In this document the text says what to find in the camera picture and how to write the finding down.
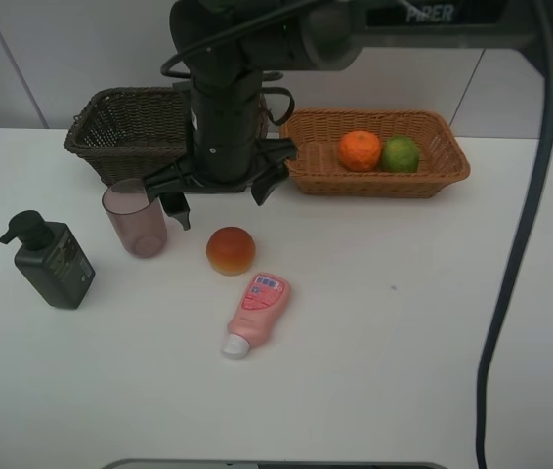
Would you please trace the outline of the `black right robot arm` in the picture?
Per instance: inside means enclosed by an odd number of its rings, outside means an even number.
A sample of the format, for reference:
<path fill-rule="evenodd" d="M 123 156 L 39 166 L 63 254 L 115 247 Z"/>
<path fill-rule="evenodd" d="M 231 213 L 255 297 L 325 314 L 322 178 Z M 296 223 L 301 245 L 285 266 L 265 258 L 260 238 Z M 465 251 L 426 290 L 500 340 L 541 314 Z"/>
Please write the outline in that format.
<path fill-rule="evenodd" d="M 256 134 L 264 80 L 283 71 L 341 71 L 366 48 L 512 49 L 553 103 L 553 1 L 178 1 L 169 27 L 176 52 L 160 71 L 189 71 L 186 153 L 144 186 L 183 226 L 190 193 L 263 203 L 287 178 L 295 144 Z"/>

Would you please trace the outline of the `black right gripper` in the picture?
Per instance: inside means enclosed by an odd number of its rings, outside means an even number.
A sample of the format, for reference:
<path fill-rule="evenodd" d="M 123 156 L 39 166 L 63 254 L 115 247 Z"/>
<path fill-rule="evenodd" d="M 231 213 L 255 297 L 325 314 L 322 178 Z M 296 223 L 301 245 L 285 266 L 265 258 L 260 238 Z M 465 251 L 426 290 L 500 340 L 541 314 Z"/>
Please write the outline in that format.
<path fill-rule="evenodd" d="M 295 109 L 291 92 L 265 87 L 264 74 L 249 72 L 226 87 L 189 81 L 191 99 L 186 144 L 193 145 L 170 166 L 143 179 L 150 199 L 158 198 L 164 213 L 188 231 L 186 193 L 234 193 L 251 190 L 258 206 L 289 177 L 287 162 L 297 155 L 289 138 L 258 135 L 266 118 L 281 126 Z"/>

